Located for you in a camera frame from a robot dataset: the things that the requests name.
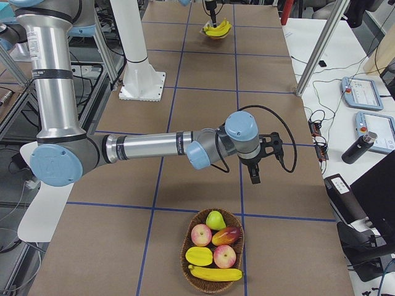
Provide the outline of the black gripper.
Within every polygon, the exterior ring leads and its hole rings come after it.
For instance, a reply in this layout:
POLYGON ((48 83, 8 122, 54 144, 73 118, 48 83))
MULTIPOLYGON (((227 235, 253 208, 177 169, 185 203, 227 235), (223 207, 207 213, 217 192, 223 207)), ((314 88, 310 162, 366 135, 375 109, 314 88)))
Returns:
MULTIPOLYGON (((259 158, 266 158, 274 155, 279 162, 283 162, 283 141, 277 132, 270 134, 260 134, 260 152, 259 158)), ((252 184, 260 183, 259 165, 257 163, 248 165, 248 172, 252 184)))

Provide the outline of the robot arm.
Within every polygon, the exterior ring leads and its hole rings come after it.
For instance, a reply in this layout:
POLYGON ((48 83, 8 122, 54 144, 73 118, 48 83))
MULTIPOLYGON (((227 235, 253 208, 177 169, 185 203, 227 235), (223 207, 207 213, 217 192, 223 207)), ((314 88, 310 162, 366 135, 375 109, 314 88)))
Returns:
POLYGON ((191 20, 194 23, 209 23, 211 27, 216 28, 219 23, 217 21, 217 2, 216 1, 177 1, 182 6, 191 5, 191 20))
POLYGON ((66 186, 119 160, 185 155, 201 170, 236 155, 257 184, 263 158, 274 155, 283 161, 279 134, 260 134, 246 107, 216 129, 137 136, 96 134, 92 118, 86 126, 80 123, 69 50, 69 36, 77 30, 90 35, 99 31, 94 2, 11 1, 10 5, 27 33, 41 120, 29 166, 43 183, 66 186))

